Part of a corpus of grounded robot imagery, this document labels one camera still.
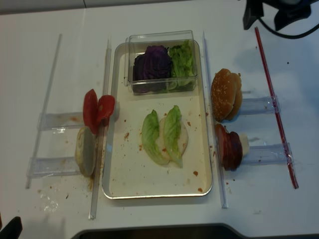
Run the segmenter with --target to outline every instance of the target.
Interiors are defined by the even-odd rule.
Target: black object
[[[20,217],[13,218],[0,232],[0,239],[18,239],[22,232]]]
[[[274,24],[275,30],[279,31],[295,21],[308,18],[311,14],[310,5],[316,1],[318,0],[247,0],[243,17],[244,29],[248,30],[256,20],[264,16],[263,3],[278,9]]]

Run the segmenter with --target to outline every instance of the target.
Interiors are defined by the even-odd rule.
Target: top bun
[[[217,121],[222,122],[233,110],[237,85],[241,86],[241,82],[228,69],[221,69],[215,75],[211,85],[211,97]]]

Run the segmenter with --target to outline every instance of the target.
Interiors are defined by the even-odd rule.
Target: black cable
[[[317,24],[316,26],[314,26],[312,29],[310,29],[309,31],[306,31],[305,33],[299,34],[299,35],[285,35],[285,34],[281,34],[279,32],[274,31],[273,29],[271,29],[261,18],[258,19],[260,21],[260,23],[268,30],[270,31],[272,34],[282,37],[282,38],[286,38],[286,39],[299,39],[299,38],[303,38],[305,36],[308,36],[309,34],[313,33],[314,31],[319,29],[319,24]]]

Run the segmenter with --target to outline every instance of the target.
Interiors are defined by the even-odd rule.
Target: white table
[[[229,178],[229,208],[221,209],[214,168],[213,189],[201,198],[111,201],[100,190],[97,218],[89,221],[90,192],[85,179],[38,179],[32,181],[29,190],[24,188],[59,33],[63,34],[56,69],[60,78],[88,78],[93,84],[102,81],[109,35],[114,56],[115,48],[132,34],[188,29],[199,41],[205,31],[212,74],[227,67],[240,72],[243,79],[245,75],[265,77],[261,60],[256,57],[259,53],[254,29],[243,30],[244,8],[245,1],[194,0],[0,16],[3,224],[20,216],[21,238],[71,238],[94,229],[214,223],[227,224],[248,237],[319,233],[319,31],[304,39],[285,40],[258,23],[253,25],[261,32],[279,96],[299,189],[292,188],[285,166],[266,166],[267,170],[242,167],[233,175],[236,181]],[[285,33],[308,30],[319,21],[318,12],[316,3],[308,20],[288,26]],[[266,22],[271,23],[274,11],[265,7],[265,14]],[[41,194],[58,203],[55,212],[41,210]]]

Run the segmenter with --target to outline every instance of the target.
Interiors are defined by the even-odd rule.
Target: purple cabbage
[[[163,46],[149,46],[143,55],[135,58],[133,66],[133,81],[164,79],[171,76],[171,58]],[[137,93],[160,91],[166,88],[165,83],[134,85]]]

